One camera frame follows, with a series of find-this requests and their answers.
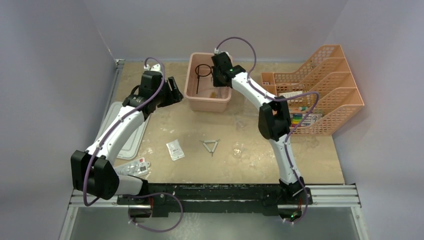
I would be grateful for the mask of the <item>black wire tripod stand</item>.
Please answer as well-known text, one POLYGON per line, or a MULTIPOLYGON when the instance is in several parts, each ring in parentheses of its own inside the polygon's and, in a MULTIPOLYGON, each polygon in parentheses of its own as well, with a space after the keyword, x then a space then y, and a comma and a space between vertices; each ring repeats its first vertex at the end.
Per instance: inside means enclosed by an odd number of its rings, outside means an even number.
POLYGON ((212 67, 208 64, 202 63, 196 66, 195 68, 195 74, 197 77, 197 84, 196 84, 196 94, 199 93, 199 86, 200 86, 200 78, 208 77, 212 74, 212 67))

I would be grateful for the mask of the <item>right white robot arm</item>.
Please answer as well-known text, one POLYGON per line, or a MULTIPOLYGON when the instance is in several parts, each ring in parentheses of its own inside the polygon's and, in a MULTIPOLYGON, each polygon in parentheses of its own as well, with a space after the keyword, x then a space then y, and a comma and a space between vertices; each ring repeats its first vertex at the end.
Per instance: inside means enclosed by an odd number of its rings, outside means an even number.
POLYGON ((215 87, 229 87, 241 93, 258 110, 258 130, 269 141, 279 169, 280 196, 288 204, 307 189, 297 168, 290 145, 291 118, 287 100, 276 97, 252 80, 240 65, 233 65, 226 52, 211 57, 215 87))

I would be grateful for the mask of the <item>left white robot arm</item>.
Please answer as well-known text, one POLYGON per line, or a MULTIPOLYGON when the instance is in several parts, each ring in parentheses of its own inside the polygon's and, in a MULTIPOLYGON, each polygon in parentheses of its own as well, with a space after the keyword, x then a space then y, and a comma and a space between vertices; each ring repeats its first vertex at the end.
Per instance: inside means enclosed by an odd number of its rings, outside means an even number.
POLYGON ((125 143, 157 109, 181 102, 175 78, 164 78, 160 71, 146 70, 140 84, 122 102, 119 113, 86 150, 76 150, 70 158, 75 190, 109 200, 129 195, 138 205, 149 199, 148 181, 133 175, 119 175, 113 165, 125 143))

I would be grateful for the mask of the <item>pink plastic bin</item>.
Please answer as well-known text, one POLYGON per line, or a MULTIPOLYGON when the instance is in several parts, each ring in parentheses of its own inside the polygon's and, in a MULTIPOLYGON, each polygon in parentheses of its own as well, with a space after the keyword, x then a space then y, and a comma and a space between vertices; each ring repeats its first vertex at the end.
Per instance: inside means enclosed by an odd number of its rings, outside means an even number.
POLYGON ((212 53, 194 52, 191 54, 186 73, 184 86, 184 97, 193 111, 223 113, 232 97, 232 90, 229 87, 214 87, 213 74, 201 77, 198 94, 196 94, 197 75, 195 68, 199 64, 207 64, 213 67, 212 53), (209 98, 215 92, 216 98, 209 98))

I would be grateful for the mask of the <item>small clear glass funnel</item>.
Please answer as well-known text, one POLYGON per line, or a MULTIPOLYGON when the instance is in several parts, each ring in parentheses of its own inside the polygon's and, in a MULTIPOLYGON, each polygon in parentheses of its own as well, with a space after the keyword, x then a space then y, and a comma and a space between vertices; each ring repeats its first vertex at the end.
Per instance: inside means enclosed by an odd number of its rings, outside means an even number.
POLYGON ((233 117, 236 130, 241 130, 246 127, 247 124, 241 116, 234 114, 233 117))

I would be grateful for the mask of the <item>white clay triangle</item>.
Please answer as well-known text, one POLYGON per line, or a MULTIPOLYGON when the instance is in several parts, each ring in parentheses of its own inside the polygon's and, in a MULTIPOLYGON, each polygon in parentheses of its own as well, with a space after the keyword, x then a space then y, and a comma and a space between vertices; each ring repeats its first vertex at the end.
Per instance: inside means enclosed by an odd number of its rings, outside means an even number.
POLYGON ((220 140, 200 140, 200 142, 207 152, 213 157, 220 140))

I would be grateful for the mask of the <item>small white packet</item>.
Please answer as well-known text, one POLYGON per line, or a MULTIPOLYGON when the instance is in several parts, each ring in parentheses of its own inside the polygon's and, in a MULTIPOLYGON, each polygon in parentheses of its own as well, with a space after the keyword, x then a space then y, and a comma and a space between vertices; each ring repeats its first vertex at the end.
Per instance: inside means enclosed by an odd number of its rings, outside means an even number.
POLYGON ((167 143, 166 147, 172 161, 177 161, 185 157, 184 151, 182 150, 178 139, 167 143))

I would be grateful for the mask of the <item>white box in organizer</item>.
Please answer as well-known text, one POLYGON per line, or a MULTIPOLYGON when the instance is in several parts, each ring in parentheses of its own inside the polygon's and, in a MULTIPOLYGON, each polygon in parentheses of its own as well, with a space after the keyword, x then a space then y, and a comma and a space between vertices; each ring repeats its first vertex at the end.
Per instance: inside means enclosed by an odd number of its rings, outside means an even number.
POLYGON ((278 96, 279 97, 284 97, 284 98, 291 98, 291 97, 295 97, 298 95, 301 95, 303 92, 302 91, 290 91, 290 92, 282 92, 279 93, 278 96))

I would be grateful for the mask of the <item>white plastic bin lid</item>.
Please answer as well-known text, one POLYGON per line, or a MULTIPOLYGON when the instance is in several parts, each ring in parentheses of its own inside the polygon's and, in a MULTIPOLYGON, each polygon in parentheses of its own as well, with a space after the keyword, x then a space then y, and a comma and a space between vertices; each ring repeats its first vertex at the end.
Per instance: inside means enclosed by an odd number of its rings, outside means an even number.
MULTIPOLYGON (((101 135, 106 132, 107 128, 115 121, 115 118, 118 116, 119 111, 122 107, 121 101, 115 101, 110 106, 109 109, 103 118, 101 126, 96 136, 96 140, 101 137, 101 135)), ((128 138, 128 140, 123 145, 120 152, 117 154, 118 159, 123 160, 133 160, 140 149, 142 139, 146 130, 146 127, 149 123, 150 117, 148 117, 142 125, 140 125, 128 138)))

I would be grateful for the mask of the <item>clear glass beaker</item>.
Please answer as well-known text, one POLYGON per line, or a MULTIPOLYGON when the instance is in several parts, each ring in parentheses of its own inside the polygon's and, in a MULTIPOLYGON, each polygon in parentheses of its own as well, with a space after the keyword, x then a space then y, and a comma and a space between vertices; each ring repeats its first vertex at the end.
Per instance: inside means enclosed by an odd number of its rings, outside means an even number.
POLYGON ((241 159, 245 151, 245 146, 243 143, 236 142, 232 146, 232 156, 236 159, 241 159))

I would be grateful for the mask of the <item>blister pack with label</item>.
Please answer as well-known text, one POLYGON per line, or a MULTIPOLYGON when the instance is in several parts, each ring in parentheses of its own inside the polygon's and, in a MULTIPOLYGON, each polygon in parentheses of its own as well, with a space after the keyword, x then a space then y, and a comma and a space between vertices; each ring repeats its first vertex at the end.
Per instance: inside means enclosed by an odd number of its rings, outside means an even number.
POLYGON ((114 167, 114 170, 121 176, 141 177, 149 174, 151 163, 146 161, 144 157, 131 160, 125 164, 114 167))

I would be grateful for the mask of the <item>coloured marker pack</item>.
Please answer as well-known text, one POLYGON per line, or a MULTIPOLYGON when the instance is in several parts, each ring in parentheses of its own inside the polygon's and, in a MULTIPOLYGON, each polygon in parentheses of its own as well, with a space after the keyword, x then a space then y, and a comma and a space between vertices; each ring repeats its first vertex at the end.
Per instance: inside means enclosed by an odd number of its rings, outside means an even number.
MULTIPOLYGON (((306 114, 303 113, 295 113, 290 115, 291 119, 291 127, 295 127, 298 125, 304 118, 306 114)), ((309 114, 305 120, 302 121, 299 127, 307 127, 314 123, 316 123, 318 120, 320 120, 323 117, 322 113, 311 113, 309 114)))

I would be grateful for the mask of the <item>orange mesh file organizer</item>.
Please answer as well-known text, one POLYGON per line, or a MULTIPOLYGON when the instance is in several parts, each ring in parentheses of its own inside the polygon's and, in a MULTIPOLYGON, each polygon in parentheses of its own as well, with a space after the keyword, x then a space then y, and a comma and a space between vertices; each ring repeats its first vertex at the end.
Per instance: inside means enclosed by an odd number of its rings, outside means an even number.
POLYGON ((293 72, 262 72, 261 85, 268 92, 317 92, 288 102, 290 115, 306 114, 316 103, 311 114, 323 117, 310 126, 298 127, 297 135, 330 136, 353 117, 364 101, 358 90, 344 51, 339 44, 326 44, 293 72))

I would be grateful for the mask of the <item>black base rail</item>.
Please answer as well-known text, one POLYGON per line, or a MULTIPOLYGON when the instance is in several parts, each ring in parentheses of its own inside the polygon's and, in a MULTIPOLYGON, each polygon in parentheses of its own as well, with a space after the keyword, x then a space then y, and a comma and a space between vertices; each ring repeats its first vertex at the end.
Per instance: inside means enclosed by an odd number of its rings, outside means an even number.
POLYGON ((118 205, 128 206, 130 215, 142 216, 146 205, 154 218, 170 213, 262 214, 294 220, 305 204, 313 203, 310 188, 296 186, 294 192, 281 183, 149 183, 149 197, 119 196, 118 205))

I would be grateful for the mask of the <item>aluminium frame rail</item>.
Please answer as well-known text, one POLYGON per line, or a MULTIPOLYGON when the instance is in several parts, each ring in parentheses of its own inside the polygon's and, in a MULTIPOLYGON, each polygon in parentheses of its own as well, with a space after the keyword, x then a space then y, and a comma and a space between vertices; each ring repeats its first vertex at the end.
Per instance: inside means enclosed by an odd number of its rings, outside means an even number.
MULTIPOLYGON (((359 193, 355 185, 310 185, 312 203, 310 208, 356 208, 362 207, 359 193)), ((133 205, 134 208, 149 207, 147 204, 133 205)), ((72 192, 68 207, 84 208, 87 207, 83 201, 83 193, 79 190, 72 192)), ((129 205, 118 204, 118 197, 114 196, 109 200, 99 199, 90 207, 93 208, 128 208, 129 205)))

